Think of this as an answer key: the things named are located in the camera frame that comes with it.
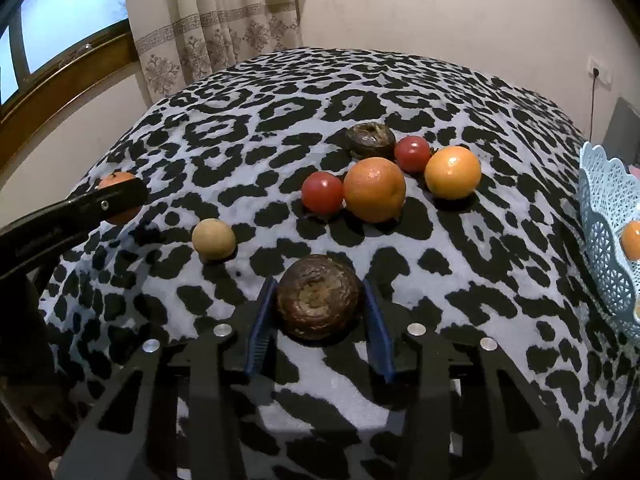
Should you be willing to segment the grey sofa bed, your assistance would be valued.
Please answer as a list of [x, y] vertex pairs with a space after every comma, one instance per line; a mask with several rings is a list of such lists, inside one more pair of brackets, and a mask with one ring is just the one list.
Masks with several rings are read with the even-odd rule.
[[640, 115], [628, 101], [618, 98], [602, 146], [608, 158], [626, 166], [639, 166]]

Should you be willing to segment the beige round fruit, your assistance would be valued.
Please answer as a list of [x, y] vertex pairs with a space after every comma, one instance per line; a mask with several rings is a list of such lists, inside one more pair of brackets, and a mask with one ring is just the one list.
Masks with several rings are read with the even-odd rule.
[[236, 238], [227, 223], [205, 219], [193, 229], [192, 245], [203, 260], [218, 260], [228, 258], [235, 252]]

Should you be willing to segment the white wall socket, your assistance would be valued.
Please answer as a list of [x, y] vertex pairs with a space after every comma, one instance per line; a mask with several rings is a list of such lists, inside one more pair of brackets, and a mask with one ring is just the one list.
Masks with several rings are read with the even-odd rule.
[[597, 86], [610, 90], [612, 88], [612, 72], [605, 64], [590, 55], [587, 61], [587, 72]]

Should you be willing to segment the window with wooden frame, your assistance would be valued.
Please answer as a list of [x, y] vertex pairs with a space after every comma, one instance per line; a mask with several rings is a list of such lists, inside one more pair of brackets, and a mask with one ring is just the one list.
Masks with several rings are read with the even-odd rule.
[[1, 0], [1, 163], [137, 62], [125, 0]]

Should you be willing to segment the red tomato left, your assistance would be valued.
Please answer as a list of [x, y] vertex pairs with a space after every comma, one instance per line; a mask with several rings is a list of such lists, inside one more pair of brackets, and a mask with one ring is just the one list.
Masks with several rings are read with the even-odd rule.
[[335, 214], [343, 205], [343, 183], [333, 174], [316, 171], [306, 177], [302, 188], [304, 206], [319, 216]]

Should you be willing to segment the red tomato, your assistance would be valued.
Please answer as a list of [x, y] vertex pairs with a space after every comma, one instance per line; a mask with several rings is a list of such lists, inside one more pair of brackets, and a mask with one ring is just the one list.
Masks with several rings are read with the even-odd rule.
[[333, 174], [316, 171], [306, 177], [302, 188], [304, 206], [319, 216], [335, 214], [343, 205], [343, 183]]
[[432, 156], [430, 144], [420, 136], [405, 136], [394, 149], [397, 165], [408, 174], [423, 172]]

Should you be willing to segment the leopard print table cloth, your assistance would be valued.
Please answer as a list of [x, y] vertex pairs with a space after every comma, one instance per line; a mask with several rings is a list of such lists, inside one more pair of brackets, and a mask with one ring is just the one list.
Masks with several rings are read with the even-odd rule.
[[[344, 174], [344, 133], [362, 122], [466, 146], [482, 165], [476, 192], [439, 205], [411, 178], [387, 226], [346, 210], [312, 216], [304, 180]], [[593, 470], [638, 408], [639, 352], [600, 315], [586, 266], [582, 142], [544, 96], [431, 58], [296, 49], [223, 70], [151, 107], [76, 186], [128, 171], [150, 196], [134, 220], [102, 224], [55, 268], [40, 307], [56, 365], [92, 402], [143, 341], [194, 338], [268, 276], [325, 254], [430, 330], [498, 341]], [[228, 258], [194, 250], [205, 219], [234, 232]]]

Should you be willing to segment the dark brown mangosteen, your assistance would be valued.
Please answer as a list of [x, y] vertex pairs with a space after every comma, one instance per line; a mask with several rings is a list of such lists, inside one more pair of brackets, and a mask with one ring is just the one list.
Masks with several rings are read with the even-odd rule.
[[337, 339], [359, 316], [360, 289], [341, 262], [325, 255], [298, 259], [277, 286], [280, 330], [306, 344]]

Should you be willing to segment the orange in basket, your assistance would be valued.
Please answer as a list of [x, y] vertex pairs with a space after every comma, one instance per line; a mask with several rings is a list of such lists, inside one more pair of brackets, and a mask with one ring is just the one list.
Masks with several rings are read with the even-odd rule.
[[629, 261], [640, 260], [640, 221], [628, 222], [620, 234], [620, 247]]

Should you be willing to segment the beige patterned curtain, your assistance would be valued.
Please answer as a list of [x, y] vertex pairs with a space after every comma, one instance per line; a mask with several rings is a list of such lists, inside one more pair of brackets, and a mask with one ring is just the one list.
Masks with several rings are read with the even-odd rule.
[[125, 0], [149, 95], [300, 44], [297, 0]]

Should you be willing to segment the large orange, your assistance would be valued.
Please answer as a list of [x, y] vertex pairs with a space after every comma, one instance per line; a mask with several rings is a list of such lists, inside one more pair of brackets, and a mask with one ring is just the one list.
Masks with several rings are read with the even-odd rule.
[[347, 171], [343, 183], [346, 208], [360, 220], [380, 223], [397, 218], [406, 199], [400, 168], [382, 157], [369, 157]]

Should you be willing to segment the red tomato right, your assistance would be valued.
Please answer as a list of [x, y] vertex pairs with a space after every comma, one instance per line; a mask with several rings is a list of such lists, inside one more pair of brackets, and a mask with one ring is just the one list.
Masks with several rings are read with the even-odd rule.
[[430, 144], [420, 136], [405, 136], [394, 149], [397, 165], [408, 174], [423, 172], [432, 156]]

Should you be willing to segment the yellow orange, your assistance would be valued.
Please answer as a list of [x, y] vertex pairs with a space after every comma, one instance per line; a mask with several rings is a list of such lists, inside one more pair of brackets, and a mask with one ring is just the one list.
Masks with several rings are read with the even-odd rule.
[[444, 200], [461, 200], [471, 195], [482, 178], [480, 161], [463, 146], [447, 146], [435, 152], [424, 169], [430, 192]]

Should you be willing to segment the light blue lattice basket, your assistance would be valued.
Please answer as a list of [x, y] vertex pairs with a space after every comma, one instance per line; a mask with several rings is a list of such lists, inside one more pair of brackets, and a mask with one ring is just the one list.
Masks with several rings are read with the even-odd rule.
[[639, 263], [622, 243], [627, 224], [639, 219], [639, 179], [604, 148], [590, 142], [579, 152], [578, 202], [586, 255], [608, 322], [639, 342]]

